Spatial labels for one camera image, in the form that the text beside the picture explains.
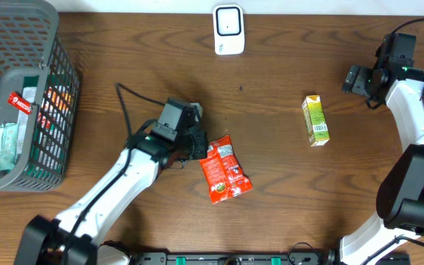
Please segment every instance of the white wall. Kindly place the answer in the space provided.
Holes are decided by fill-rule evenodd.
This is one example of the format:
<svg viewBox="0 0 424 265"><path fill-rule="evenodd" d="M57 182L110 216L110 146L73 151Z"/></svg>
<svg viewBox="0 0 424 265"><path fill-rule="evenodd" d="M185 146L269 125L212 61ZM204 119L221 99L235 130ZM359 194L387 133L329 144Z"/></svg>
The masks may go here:
<svg viewBox="0 0 424 265"><path fill-rule="evenodd" d="M60 12L211 13L239 4L248 14L424 15L424 0L47 0Z"/></svg>

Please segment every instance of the gray plastic basket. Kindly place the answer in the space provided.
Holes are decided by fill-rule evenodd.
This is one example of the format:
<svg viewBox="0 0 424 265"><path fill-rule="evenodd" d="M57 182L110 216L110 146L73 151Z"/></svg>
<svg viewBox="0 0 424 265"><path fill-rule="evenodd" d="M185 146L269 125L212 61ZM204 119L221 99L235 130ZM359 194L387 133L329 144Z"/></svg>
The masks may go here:
<svg viewBox="0 0 424 265"><path fill-rule="evenodd" d="M0 171L0 190L48 191L63 181L80 84L57 29L58 13L45 1L0 1L0 124L18 121L9 95L22 94L28 78L37 84L22 153Z"/></svg>

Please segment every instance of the orange package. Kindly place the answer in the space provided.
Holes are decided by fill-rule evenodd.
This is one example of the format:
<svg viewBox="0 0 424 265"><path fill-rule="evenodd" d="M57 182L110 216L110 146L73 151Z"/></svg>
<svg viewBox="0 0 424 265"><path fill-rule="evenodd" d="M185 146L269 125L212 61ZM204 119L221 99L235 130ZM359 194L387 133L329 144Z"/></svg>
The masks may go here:
<svg viewBox="0 0 424 265"><path fill-rule="evenodd" d="M253 189L250 179L243 174L233 154L229 135L209 143L207 158L200 160L200 166L209 183L209 196L212 203L221 202Z"/></svg>

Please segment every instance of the wooden table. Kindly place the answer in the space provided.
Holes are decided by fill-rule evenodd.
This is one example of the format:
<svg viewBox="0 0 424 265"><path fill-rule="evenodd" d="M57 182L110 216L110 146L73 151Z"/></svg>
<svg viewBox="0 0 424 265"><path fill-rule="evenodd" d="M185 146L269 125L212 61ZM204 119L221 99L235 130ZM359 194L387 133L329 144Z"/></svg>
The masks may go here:
<svg viewBox="0 0 424 265"><path fill-rule="evenodd" d="M114 82L150 98L200 102L210 139L230 134L254 190L212 205L198 162L168 170L129 205L107 239L132 251L279 252L298 241L332 247L375 210L381 181L401 155L386 107L368 110L341 86L352 64L403 17L246 15L239 56L213 51L211 15L62 14L60 37L83 84L65 182L45 194L0 193L0 264L11 264L36 214L53 218L113 165L126 138ZM424 68L424 24L416 67ZM310 147L303 97L322 97L330 141ZM161 107L125 96L134 127ZM400 250L424 264L424 248Z"/></svg>

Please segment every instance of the small carton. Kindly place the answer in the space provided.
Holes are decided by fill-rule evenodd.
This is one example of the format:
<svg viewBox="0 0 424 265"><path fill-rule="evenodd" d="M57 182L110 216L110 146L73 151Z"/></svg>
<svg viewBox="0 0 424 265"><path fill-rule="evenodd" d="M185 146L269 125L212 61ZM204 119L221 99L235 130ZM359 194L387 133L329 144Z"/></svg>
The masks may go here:
<svg viewBox="0 0 424 265"><path fill-rule="evenodd" d="M322 146L330 140L319 95L306 96L302 103L311 146Z"/></svg>

